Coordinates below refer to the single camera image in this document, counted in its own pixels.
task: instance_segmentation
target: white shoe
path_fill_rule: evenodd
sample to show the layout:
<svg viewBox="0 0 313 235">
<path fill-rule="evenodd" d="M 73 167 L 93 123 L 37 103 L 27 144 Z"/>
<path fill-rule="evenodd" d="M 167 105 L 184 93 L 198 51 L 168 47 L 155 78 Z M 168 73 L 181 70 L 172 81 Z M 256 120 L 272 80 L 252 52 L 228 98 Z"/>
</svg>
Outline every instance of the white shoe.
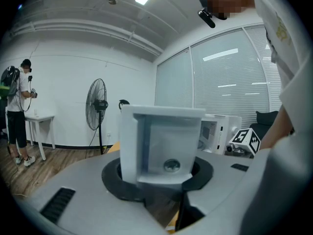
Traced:
<svg viewBox="0 0 313 235">
<path fill-rule="evenodd" d="M 24 166 L 29 167 L 32 163 L 35 162 L 35 157 L 28 157 L 27 160 L 24 160 Z"/>
<path fill-rule="evenodd" d="M 20 155 L 18 158 L 15 158 L 15 163 L 19 165 L 22 162 L 23 157 Z"/>
</svg>

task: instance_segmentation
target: white t-shirt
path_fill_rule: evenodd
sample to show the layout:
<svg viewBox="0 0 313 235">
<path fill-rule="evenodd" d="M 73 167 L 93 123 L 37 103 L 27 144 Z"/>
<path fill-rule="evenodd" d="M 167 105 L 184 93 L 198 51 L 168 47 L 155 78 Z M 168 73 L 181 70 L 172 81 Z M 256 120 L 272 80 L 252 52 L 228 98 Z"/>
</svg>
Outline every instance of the white t-shirt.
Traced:
<svg viewBox="0 0 313 235">
<path fill-rule="evenodd" d="M 282 83 L 280 99 L 296 131 L 313 126 L 311 38 L 286 0 L 254 0 L 263 19 Z"/>
<path fill-rule="evenodd" d="M 7 110 L 10 112 L 21 112 L 21 111 L 23 111 L 25 98 L 23 97 L 23 95 L 21 95 L 21 92 L 27 92 L 28 91 L 28 77 L 24 73 L 22 68 L 19 68 L 19 71 L 20 71 L 20 77 L 16 81 L 17 92 L 16 92 L 15 96 L 13 96 L 13 97 L 9 96 L 8 97 L 8 108 L 7 108 Z"/>
</svg>

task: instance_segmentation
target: standing fan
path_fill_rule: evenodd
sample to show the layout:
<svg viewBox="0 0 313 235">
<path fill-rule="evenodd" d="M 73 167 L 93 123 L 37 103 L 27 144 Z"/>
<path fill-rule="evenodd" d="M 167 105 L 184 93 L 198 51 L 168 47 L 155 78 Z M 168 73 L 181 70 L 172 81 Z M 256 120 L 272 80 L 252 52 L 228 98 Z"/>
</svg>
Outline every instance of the standing fan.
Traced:
<svg viewBox="0 0 313 235">
<path fill-rule="evenodd" d="M 102 79 L 95 80 L 88 92 L 86 100 L 86 120 L 91 130 L 99 128 L 100 151 L 103 154 L 101 123 L 108 107 L 107 89 Z"/>
</svg>

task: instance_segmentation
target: screw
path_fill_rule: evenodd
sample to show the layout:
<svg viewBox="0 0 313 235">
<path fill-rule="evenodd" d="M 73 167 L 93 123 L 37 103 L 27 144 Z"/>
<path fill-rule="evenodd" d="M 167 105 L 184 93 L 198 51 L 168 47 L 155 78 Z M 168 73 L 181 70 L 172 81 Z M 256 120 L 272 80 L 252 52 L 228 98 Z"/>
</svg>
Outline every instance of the screw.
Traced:
<svg viewBox="0 0 313 235">
<path fill-rule="evenodd" d="M 176 172 L 180 169 L 180 162 L 176 159 L 169 159 L 164 163 L 164 169 L 167 172 Z"/>
</svg>

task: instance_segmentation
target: black shorts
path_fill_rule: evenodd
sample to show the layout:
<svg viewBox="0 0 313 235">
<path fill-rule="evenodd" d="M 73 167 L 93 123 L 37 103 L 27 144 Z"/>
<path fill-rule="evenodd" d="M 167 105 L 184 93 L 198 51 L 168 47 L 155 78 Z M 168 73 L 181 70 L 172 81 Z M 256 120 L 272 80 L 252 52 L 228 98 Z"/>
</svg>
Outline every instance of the black shorts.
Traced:
<svg viewBox="0 0 313 235">
<path fill-rule="evenodd" d="M 8 129 L 10 144 L 16 144 L 17 140 L 19 148 L 26 147 L 27 143 L 24 112 L 8 111 Z"/>
</svg>

